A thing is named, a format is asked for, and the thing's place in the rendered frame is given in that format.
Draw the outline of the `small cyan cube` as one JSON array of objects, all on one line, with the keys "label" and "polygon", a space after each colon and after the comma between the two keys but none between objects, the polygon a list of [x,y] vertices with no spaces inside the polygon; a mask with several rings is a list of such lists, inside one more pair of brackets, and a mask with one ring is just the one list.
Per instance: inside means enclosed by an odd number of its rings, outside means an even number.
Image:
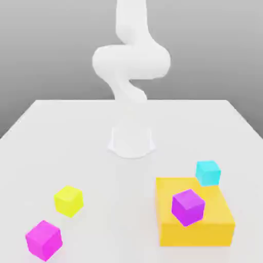
[{"label": "small cyan cube", "polygon": [[196,178],[201,186],[215,186],[219,184],[221,169],[213,160],[198,161]]}]

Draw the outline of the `large orange box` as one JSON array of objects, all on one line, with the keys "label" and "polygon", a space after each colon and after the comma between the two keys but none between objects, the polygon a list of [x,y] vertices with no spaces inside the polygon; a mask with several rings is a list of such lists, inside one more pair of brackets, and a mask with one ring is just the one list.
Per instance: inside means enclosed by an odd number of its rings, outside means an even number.
[{"label": "large orange box", "polygon": [[[172,214],[174,194],[192,189],[205,201],[203,219],[184,227]],[[155,188],[159,243],[163,247],[230,246],[234,217],[219,186],[201,186],[192,178],[157,178]]]}]

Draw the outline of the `small magenta cube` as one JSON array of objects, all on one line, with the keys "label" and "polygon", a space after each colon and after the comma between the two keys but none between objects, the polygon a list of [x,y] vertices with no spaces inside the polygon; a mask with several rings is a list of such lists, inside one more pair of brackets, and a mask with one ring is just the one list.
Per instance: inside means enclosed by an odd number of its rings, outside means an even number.
[{"label": "small magenta cube", "polygon": [[63,244],[61,230],[42,220],[26,235],[28,250],[43,261],[47,261]]}]

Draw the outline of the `small purple cube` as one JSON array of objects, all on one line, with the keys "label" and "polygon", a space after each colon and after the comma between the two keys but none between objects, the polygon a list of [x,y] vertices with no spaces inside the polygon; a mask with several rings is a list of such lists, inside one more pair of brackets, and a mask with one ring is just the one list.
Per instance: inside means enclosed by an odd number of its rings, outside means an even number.
[{"label": "small purple cube", "polygon": [[203,219],[205,201],[192,189],[174,194],[172,214],[187,227]]}]

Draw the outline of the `small yellow cube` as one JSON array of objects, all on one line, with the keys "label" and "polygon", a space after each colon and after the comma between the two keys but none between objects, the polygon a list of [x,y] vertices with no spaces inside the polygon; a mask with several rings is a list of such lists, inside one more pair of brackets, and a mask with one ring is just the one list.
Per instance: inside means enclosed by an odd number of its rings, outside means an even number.
[{"label": "small yellow cube", "polygon": [[54,204],[57,212],[72,218],[84,205],[83,193],[67,185],[54,195]]}]

